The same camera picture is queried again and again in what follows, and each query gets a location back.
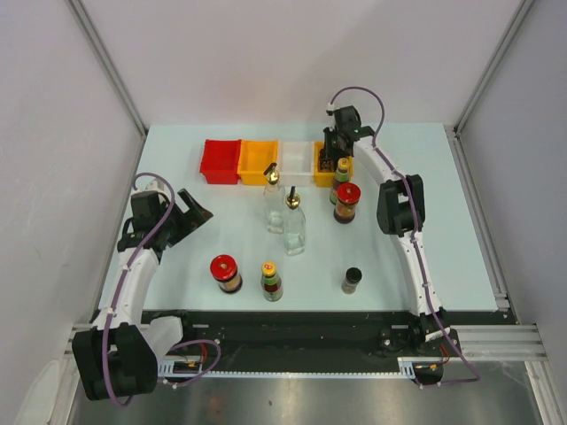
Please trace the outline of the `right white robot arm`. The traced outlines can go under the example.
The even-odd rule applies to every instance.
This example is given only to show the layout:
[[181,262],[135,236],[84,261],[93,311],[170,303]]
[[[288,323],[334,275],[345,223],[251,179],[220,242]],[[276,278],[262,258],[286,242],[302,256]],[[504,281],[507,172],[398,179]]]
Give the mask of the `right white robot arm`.
[[450,327],[444,323],[444,308],[423,247],[423,179],[418,174],[405,174],[395,165],[378,146],[378,131],[362,124],[355,107],[329,104],[327,114],[333,123],[323,130],[324,160],[336,163],[340,158],[356,158],[377,183],[377,224],[396,247],[411,299],[414,325],[408,343],[415,353],[429,355]]

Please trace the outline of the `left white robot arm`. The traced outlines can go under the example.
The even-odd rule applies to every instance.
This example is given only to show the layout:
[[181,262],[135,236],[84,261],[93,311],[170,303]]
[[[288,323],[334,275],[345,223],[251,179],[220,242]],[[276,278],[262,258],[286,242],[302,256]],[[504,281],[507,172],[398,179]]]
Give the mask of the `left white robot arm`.
[[172,349],[184,354],[195,331],[172,317],[141,330],[151,280],[164,251],[212,219],[186,189],[169,197],[152,182],[130,198],[131,215],[117,243],[119,269],[111,294],[90,329],[75,334],[72,351],[88,399],[129,399],[154,391],[159,361]]

